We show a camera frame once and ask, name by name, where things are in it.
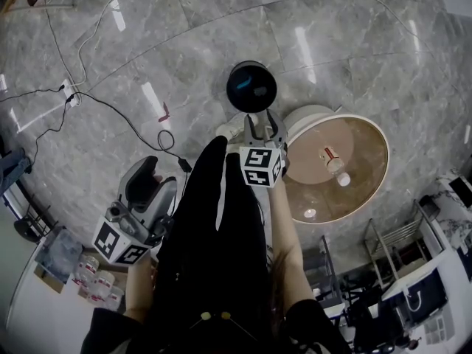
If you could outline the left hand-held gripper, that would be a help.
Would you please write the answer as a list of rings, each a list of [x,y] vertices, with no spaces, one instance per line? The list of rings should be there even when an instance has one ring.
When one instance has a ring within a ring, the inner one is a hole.
[[[174,176],[154,176],[156,156],[134,164],[121,178],[118,200],[100,217],[93,247],[111,265],[134,265],[159,246],[173,224],[168,215],[177,190]],[[142,213],[126,207],[141,207]]]

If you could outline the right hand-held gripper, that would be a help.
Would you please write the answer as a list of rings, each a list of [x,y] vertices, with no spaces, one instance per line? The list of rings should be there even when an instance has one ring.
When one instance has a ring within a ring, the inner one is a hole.
[[[263,138],[257,135],[259,120],[256,114],[244,117],[246,146],[239,148],[240,169],[246,185],[250,187],[273,188],[289,166],[287,150],[284,148],[287,137],[285,124],[272,109],[268,108],[266,112],[271,127],[268,141],[275,147],[263,147]]]

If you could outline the black round bin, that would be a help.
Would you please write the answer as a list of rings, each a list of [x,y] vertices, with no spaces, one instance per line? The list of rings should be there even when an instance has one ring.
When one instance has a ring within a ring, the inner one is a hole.
[[[237,85],[249,75],[251,84],[241,90]],[[253,89],[264,86],[267,93],[257,97]],[[272,73],[261,63],[254,60],[245,60],[237,64],[230,72],[226,83],[226,96],[234,108],[248,114],[255,114],[266,110],[275,101],[277,96],[277,82]]]

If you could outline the clear plastic bottle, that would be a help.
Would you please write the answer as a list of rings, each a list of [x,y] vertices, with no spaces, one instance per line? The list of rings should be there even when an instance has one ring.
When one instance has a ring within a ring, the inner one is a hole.
[[[344,161],[340,158],[337,152],[331,146],[325,146],[319,151],[319,156],[324,162],[324,165],[338,182],[341,187],[346,187],[350,184],[350,175],[345,171]]]

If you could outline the person's left forearm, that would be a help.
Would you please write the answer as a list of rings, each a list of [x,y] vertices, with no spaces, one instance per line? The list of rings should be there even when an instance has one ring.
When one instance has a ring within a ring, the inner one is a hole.
[[[150,252],[128,268],[125,315],[144,324],[153,306],[153,264]]]

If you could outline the person's right forearm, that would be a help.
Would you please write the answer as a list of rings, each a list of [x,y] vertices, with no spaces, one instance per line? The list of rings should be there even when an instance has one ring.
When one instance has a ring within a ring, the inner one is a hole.
[[[283,286],[283,308],[289,310],[294,304],[313,299],[313,292],[303,268],[302,247],[288,203],[285,182],[279,178],[268,189],[271,213],[272,248],[280,258]]]

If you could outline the person's left shoe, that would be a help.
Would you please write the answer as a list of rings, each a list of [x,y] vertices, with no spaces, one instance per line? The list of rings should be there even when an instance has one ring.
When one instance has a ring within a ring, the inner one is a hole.
[[[244,121],[229,121],[216,129],[216,136],[223,136],[229,142],[244,131]]]

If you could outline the person's black clothing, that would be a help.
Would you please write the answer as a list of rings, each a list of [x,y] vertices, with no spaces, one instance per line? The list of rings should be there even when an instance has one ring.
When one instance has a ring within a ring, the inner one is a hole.
[[[215,137],[195,163],[145,323],[98,308],[80,354],[351,354],[314,297],[284,311],[282,260],[227,145]]]

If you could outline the cluster of clear jars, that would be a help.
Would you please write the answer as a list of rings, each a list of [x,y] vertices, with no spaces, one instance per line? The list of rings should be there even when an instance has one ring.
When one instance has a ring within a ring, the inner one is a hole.
[[[79,286],[78,295],[97,308],[117,312],[124,291],[115,285],[117,278],[101,269],[99,261],[91,255],[80,255],[72,281]]]

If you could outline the clear plastic bag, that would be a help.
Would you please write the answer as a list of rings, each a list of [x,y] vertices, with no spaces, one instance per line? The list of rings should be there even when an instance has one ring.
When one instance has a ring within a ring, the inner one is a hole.
[[[68,229],[54,229],[35,257],[34,275],[60,294],[74,273],[83,249],[82,243]]]

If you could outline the white power strip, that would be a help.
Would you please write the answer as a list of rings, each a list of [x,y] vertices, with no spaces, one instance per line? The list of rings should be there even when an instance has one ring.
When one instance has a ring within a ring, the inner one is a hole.
[[[78,90],[75,88],[69,78],[66,78],[62,82],[62,91],[66,96],[66,100],[69,102],[71,107],[77,107],[81,104],[81,97]]]

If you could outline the black stool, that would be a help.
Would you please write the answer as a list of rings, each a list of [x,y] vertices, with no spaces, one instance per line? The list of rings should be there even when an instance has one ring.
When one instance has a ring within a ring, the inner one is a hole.
[[[58,221],[49,221],[47,215],[50,209],[51,205],[48,205],[44,209],[36,210],[30,202],[24,216],[14,222],[14,229],[26,241],[39,244],[58,224]]]

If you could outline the black metal rack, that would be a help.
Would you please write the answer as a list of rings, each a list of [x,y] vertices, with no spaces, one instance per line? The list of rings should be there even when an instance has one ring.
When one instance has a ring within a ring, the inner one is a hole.
[[[303,251],[304,271],[315,299],[329,318],[340,316],[346,308],[329,247],[324,236],[319,246]]]

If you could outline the white marble counter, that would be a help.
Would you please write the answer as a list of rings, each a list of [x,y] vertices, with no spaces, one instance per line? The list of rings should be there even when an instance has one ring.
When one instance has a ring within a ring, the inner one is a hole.
[[[428,194],[439,208],[436,220],[450,246],[472,253],[472,184],[452,168],[435,178]]]

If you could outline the blue white sink cabinet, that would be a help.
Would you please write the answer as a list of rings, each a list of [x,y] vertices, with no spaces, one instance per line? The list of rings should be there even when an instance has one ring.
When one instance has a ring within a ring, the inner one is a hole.
[[[406,291],[393,291],[390,295],[385,293],[382,300],[387,301],[405,328],[414,328],[442,310],[448,297],[440,273],[434,270]]]

